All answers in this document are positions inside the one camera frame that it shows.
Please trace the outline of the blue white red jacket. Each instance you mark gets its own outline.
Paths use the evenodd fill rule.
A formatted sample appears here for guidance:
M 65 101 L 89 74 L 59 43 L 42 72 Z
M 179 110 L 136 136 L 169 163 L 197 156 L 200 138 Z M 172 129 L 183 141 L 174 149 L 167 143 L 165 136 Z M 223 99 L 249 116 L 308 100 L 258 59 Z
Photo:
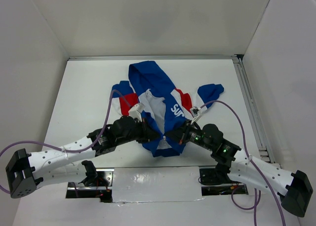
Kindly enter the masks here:
M 200 107 L 204 112 L 224 92 L 221 84 L 206 84 L 194 92 L 183 93 L 154 61 L 129 65 L 128 80 L 112 87 L 112 107 L 120 115 L 128 115 L 132 106 L 142 103 L 141 116 L 159 133 L 159 138 L 142 146 L 154 157 L 180 155 L 185 144 L 171 140 L 166 132 L 176 129 L 193 118 L 190 109 Z

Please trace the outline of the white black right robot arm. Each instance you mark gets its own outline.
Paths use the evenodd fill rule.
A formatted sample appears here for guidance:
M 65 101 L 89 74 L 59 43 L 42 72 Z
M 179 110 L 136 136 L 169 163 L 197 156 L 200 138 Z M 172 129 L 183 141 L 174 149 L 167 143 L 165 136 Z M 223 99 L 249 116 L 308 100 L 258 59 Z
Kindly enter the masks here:
M 304 172 L 297 170 L 293 173 L 247 156 L 242 148 L 224 139 L 215 124 L 207 124 L 202 129 L 184 124 L 167 132 L 166 136 L 178 144 L 192 142 L 211 151 L 210 156 L 217 164 L 212 173 L 201 177 L 202 184 L 235 181 L 266 193 L 273 191 L 280 197 L 283 209 L 297 217 L 305 216 L 313 188 Z

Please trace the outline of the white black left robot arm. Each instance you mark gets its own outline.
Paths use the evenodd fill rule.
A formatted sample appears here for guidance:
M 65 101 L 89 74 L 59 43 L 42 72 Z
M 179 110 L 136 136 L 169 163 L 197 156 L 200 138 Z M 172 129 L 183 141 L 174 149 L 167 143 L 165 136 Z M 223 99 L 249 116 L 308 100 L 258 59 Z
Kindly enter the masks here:
M 17 150 L 5 168 L 10 197 L 21 198 L 43 186 L 62 182 L 94 185 L 99 176 L 92 158 L 111 153 L 131 141 L 148 143 L 159 137 L 146 119 L 138 121 L 123 116 L 58 149 L 32 153 Z

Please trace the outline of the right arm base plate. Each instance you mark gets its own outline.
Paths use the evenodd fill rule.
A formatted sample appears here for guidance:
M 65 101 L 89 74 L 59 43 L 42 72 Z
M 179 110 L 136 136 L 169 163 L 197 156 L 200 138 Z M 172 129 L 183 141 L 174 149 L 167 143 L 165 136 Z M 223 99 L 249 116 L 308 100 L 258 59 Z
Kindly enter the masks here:
M 215 168 L 200 168 L 200 177 L 198 182 L 201 184 L 202 196 L 247 194 L 247 188 L 244 184 L 232 181 L 228 178 L 220 178 Z

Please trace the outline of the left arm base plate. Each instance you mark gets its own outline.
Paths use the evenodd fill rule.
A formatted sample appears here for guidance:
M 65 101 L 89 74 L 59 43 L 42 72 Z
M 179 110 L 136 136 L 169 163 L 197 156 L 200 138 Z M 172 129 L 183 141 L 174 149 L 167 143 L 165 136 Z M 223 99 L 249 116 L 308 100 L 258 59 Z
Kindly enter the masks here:
M 100 202 L 111 203 L 114 168 L 97 168 L 98 177 L 88 186 L 83 183 L 69 182 L 66 199 L 98 198 Z

